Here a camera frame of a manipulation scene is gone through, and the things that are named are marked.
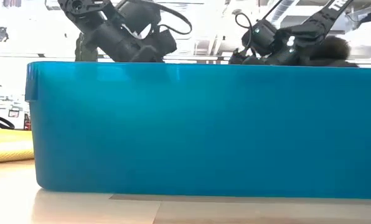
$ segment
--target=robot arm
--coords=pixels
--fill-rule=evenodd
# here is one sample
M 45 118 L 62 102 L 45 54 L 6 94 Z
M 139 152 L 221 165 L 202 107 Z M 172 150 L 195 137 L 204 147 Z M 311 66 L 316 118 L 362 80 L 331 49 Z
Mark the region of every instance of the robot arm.
M 320 44 L 352 1 L 330 0 L 320 11 L 306 19 L 301 25 L 279 29 L 277 35 L 294 36 L 298 47 Z
M 234 52 L 233 61 L 262 65 L 299 65 L 301 62 L 304 63 L 308 60 L 311 50 L 324 41 L 335 21 L 352 1 L 330 0 L 320 11 L 313 14 L 301 25 L 278 30 L 265 19 L 266 15 L 249 28 L 242 37 L 243 45 L 247 49 L 256 50 L 263 58 L 246 57 Z
M 109 0 L 58 2 L 66 17 L 84 34 L 85 45 L 90 49 L 101 48 L 115 62 L 163 62 L 163 56 L 177 49 L 169 30 L 172 28 L 159 30 L 165 26 L 158 25 L 160 10 L 180 17 L 192 29 L 183 15 L 152 0 L 122 0 L 117 6 Z M 137 37 L 148 25 L 151 30 L 147 37 Z

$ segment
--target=yellow towel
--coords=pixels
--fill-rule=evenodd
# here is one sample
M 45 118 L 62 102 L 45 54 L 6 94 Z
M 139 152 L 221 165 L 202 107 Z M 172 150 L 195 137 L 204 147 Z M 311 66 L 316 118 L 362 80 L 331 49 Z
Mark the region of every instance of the yellow towel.
M 0 129 L 0 162 L 33 159 L 32 133 Z

